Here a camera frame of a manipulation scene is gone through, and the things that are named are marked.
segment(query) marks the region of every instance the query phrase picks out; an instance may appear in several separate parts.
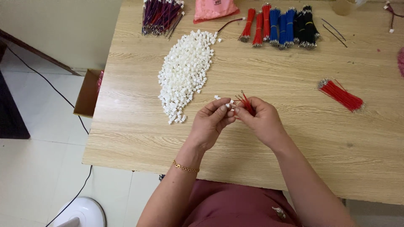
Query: maroon shirt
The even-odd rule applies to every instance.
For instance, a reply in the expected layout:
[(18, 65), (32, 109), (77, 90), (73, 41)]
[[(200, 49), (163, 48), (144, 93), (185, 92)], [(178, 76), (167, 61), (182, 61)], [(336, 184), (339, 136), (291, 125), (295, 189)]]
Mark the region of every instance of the maroon shirt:
[(182, 226), (301, 227), (302, 224), (282, 191), (196, 180)]

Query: tiled floor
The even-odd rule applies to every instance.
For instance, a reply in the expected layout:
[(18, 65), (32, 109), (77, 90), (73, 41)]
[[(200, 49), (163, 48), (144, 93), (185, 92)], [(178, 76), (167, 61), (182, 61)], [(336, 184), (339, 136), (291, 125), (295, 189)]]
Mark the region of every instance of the tiled floor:
[[(75, 104), (83, 77), (11, 48)], [(0, 139), (0, 227), (43, 227), (88, 176), (90, 166), (81, 164), (87, 134), (73, 108), (8, 51), (0, 69), (31, 134), (30, 140)], [(91, 119), (82, 119), (89, 130)], [(108, 226), (133, 227), (158, 184), (157, 174), (95, 166), (81, 196), (101, 204)], [(363, 227), (404, 226), (404, 206), (348, 204)]]

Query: cardboard box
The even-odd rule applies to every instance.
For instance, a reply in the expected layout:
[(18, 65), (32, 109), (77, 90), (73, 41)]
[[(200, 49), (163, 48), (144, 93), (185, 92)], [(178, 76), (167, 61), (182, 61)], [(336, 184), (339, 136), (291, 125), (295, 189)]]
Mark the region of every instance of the cardboard box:
[(92, 118), (98, 98), (98, 79), (101, 70), (88, 69), (78, 94), (73, 113), (75, 115)]

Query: woman's right hand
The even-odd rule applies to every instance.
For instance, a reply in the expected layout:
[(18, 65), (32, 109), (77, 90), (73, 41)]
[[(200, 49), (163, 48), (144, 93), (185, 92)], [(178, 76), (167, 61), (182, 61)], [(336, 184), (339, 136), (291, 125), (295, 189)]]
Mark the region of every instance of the woman's right hand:
[(282, 144), (290, 140), (290, 137), (282, 125), (276, 108), (257, 97), (250, 97), (248, 100), (257, 113), (255, 117), (244, 109), (242, 103), (235, 109), (237, 116), (253, 130), (263, 144), (273, 151), (281, 149)]

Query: woman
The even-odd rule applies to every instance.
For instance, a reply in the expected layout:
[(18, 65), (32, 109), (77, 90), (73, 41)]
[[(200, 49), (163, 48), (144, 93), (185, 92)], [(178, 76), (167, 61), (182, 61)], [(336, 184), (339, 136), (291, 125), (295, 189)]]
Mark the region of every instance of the woman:
[[(230, 98), (215, 100), (195, 116), (187, 140), (174, 165), (153, 192), (138, 227), (174, 226), (355, 226), (355, 222), (316, 174), (282, 126), (271, 104), (251, 97), (256, 111), (243, 104), (234, 111)], [(236, 114), (275, 154), (296, 212), (281, 191), (196, 180), (204, 153)]]

